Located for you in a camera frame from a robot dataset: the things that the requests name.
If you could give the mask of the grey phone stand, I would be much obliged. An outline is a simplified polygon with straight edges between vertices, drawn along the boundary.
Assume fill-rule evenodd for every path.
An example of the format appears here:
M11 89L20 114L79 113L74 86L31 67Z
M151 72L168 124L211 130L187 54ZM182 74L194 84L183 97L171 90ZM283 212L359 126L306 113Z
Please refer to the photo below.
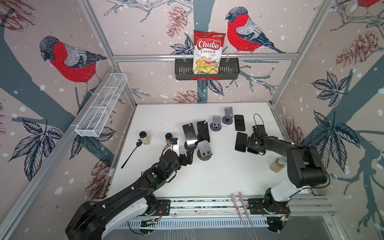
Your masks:
M218 132L222 129L222 118L220 116L213 116L210 128L214 132Z
M232 107L225 108L225 115L222 117L222 123L225 125L231 125L234 121L234 114Z

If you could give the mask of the black smartphone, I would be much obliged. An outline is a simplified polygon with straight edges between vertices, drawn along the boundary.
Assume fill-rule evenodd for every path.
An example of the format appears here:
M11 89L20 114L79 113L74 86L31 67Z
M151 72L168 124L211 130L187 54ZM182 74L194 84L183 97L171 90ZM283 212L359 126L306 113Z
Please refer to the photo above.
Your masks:
M248 135L245 133L237 132L235 150L241 153L245 153L247 149Z
M235 129L238 132L244 132L246 130L245 120L243 115L234 115Z

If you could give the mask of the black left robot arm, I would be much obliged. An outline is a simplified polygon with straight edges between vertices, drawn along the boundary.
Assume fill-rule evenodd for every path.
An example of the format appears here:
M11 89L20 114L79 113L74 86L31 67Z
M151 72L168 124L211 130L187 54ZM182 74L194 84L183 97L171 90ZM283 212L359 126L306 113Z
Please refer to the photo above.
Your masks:
M130 186L117 194L91 204L79 206L65 229L69 240L102 240L128 220L156 210L154 192L170 182L182 166L193 162L193 151L178 155L167 150Z

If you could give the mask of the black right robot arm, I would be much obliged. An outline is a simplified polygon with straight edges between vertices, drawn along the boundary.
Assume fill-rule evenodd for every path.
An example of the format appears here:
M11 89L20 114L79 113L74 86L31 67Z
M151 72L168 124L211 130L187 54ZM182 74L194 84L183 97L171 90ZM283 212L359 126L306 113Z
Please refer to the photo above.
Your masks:
M258 154L274 152L287 160L287 177L278 185L266 190L265 201L288 202L302 190L324 188L329 184L329 174L320 160L315 146L300 146L268 136L263 125L253 126L253 133L247 140Z

